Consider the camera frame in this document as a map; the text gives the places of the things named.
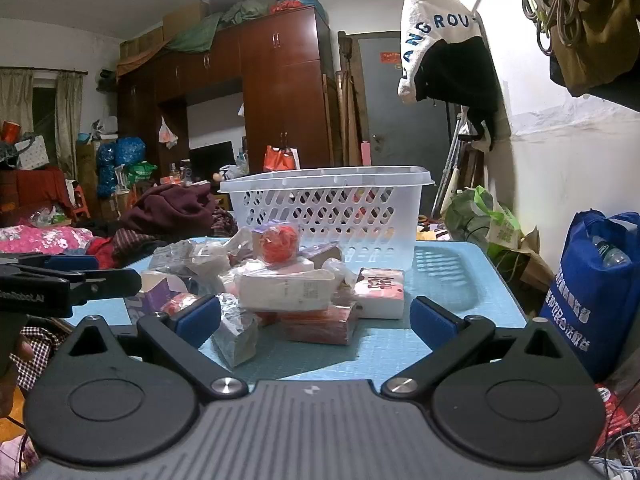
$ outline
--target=red stool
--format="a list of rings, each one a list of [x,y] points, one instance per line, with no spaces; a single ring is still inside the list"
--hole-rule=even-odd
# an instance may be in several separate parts
[[[84,192],[82,192],[82,186],[80,186],[80,184],[74,188],[74,194],[76,196],[76,207],[71,209],[71,218],[73,221],[77,222],[78,215],[81,214],[85,214],[87,219],[91,218],[86,206],[86,200],[84,199]]]

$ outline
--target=curtain rod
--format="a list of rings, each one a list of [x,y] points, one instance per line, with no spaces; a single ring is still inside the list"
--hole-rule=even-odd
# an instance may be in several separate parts
[[[74,72],[76,74],[88,75],[88,72],[83,72],[82,70],[68,70],[66,68],[41,68],[37,66],[0,66],[0,70],[5,68],[10,70],[35,70],[36,72]]]

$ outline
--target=table top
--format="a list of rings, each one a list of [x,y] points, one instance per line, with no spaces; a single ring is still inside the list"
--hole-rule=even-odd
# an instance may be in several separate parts
[[[146,270],[149,260],[145,258],[131,267]],[[409,324],[409,306],[416,296],[427,296],[460,317],[480,314],[496,326],[508,328],[526,324],[518,303],[477,246],[416,242],[413,267],[405,273],[402,319],[359,320],[349,346],[287,341],[276,323],[260,329],[256,357],[234,368],[233,374],[250,385],[260,379],[370,379],[379,389],[389,377],[431,352]],[[130,324],[121,298],[76,306],[69,322],[75,325],[89,314],[99,314],[111,325]],[[211,339],[200,351],[228,368]]]

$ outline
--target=qr code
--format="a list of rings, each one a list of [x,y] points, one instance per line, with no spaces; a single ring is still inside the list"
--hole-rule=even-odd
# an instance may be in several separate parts
[[[306,300],[318,299],[318,284],[313,282],[305,282],[305,288],[303,289],[303,295]]]

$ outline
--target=gray door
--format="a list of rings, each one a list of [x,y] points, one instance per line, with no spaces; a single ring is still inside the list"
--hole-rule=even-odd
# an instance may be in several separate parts
[[[422,188],[420,213],[428,215],[449,153],[449,122],[443,101],[404,104],[398,97],[402,67],[390,53],[400,52],[398,38],[360,38],[360,55],[374,166],[423,166],[435,186]],[[455,115],[450,107],[450,120]]]

